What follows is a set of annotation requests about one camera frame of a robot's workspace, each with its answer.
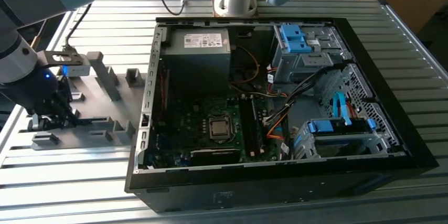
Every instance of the connector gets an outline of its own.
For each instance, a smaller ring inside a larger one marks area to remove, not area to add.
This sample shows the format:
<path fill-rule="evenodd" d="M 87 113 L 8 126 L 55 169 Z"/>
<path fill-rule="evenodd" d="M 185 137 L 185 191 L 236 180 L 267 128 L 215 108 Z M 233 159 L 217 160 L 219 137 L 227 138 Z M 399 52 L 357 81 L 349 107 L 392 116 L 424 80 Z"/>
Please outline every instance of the connector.
<path fill-rule="evenodd" d="M 187 0 L 180 0 L 181 6 L 187 5 Z"/>

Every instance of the black cable on table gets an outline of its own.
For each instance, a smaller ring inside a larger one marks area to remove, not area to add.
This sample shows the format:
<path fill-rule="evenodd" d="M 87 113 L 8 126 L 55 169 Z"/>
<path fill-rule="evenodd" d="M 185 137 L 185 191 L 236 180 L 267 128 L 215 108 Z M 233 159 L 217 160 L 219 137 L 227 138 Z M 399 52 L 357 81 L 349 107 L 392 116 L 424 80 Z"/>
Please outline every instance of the black cable on table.
<path fill-rule="evenodd" d="M 167 6 L 165 0 L 160 0 L 160 1 L 161 1 L 161 3 L 163 3 L 163 6 L 165 7 L 167 11 L 168 11 L 172 15 L 179 16 L 179 15 L 183 13 L 183 11 L 184 11 L 184 7 L 185 7 L 185 2 L 184 2 L 184 1 L 183 1 L 183 3 L 181 3 L 181 9 L 180 9 L 180 11 L 179 11 L 177 13 L 175 13 L 173 11 L 171 11 L 171 9 L 169 9 L 168 6 Z"/>

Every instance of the metal rail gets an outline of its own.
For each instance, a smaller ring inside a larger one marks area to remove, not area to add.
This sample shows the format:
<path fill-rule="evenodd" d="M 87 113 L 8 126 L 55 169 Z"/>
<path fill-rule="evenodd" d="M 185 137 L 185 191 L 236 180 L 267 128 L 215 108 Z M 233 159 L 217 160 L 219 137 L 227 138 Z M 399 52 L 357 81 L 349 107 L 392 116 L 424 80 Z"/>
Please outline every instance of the metal rail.
<path fill-rule="evenodd" d="M 179 0 L 168 0 L 172 9 Z M 188 3 L 184 16 L 211 16 L 211 1 Z M 388 6 L 376 1 L 301 0 L 283 7 L 259 3 L 260 16 L 344 17 L 425 140 L 440 167 L 364 196 L 215 211 L 157 215 L 127 194 L 128 147 L 33 151 L 25 118 L 15 109 L 0 135 L 0 220 L 8 223 L 447 223 L 448 89 L 445 71 Z M 67 14 L 49 50 L 59 50 L 79 14 Z M 96 0 L 71 43 L 101 51 L 115 73 L 147 71 L 159 0 Z"/>

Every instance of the power supply label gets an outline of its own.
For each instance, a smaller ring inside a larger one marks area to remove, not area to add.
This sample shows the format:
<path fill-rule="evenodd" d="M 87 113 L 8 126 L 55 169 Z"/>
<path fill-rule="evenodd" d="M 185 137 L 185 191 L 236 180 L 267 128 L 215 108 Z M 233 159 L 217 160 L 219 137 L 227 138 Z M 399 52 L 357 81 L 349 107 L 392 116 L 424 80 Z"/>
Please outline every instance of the power supply label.
<path fill-rule="evenodd" d="M 185 34 L 184 36 L 185 48 L 221 47 L 221 46 L 223 46 L 221 34 Z"/>

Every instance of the black cable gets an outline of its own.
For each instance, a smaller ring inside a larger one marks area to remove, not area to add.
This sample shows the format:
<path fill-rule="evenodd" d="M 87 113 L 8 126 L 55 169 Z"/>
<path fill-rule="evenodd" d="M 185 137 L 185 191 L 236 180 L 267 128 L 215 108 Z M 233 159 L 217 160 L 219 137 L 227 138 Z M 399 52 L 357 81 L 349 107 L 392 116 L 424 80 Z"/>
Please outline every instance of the black cable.
<path fill-rule="evenodd" d="M 72 46 L 69 45 L 68 41 L 69 41 L 69 39 L 71 39 L 71 37 L 72 37 L 72 35 L 73 35 L 75 30 L 77 29 L 79 24 L 81 23 L 81 21 L 83 21 L 83 19 L 84 19 L 87 13 L 89 12 L 91 7 L 92 7 L 92 3 L 87 6 L 87 8 L 85 8 L 85 10 L 84 10 L 84 13 L 83 13 L 81 17 L 79 18 L 79 20 L 77 20 L 77 22 L 76 22 L 73 28 L 71 29 L 71 31 L 69 31 L 69 33 L 68 33 L 68 35 L 67 35 L 67 37 L 65 37 L 65 48 L 72 48 Z"/>
<path fill-rule="evenodd" d="M 175 15 L 175 16 L 179 16 L 179 15 L 181 14 L 181 12 L 184 11 L 184 7 L 185 7 L 185 2 L 184 2 L 184 0 L 181 0 L 181 9 L 180 9 L 179 13 L 175 13 L 175 12 L 172 12 L 172 11 L 169 10 L 169 8 L 168 8 L 168 6 L 167 6 L 167 3 L 165 3 L 165 0 L 161 0 L 161 3 L 163 3 L 163 6 L 165 7 L 167 11 L 168 11 L 172 15 Z"/>
<path fill-rule="evenodd" d="M 345 63 L 337 63 L 331 67 L 321 68 L 317 72 L 315 72 L 311 76 L 308 76 L 297 84 L 296 88 L 293 89 L 289 96 L 287 97 L 283 108 L 272 116 L 269 116 L 269 119 L 265 122 L 269 123 L 275 118 L 277 118 L 279 116 L 283 116 L 284 113 L 288 113 L 291 106 L 296 102 L 295 98 L 315 86 L 315 83 L 321 75 L 324 75 L 328 71 L 343 69 L 345 68 L 345 66 L 347 66 Z"/>

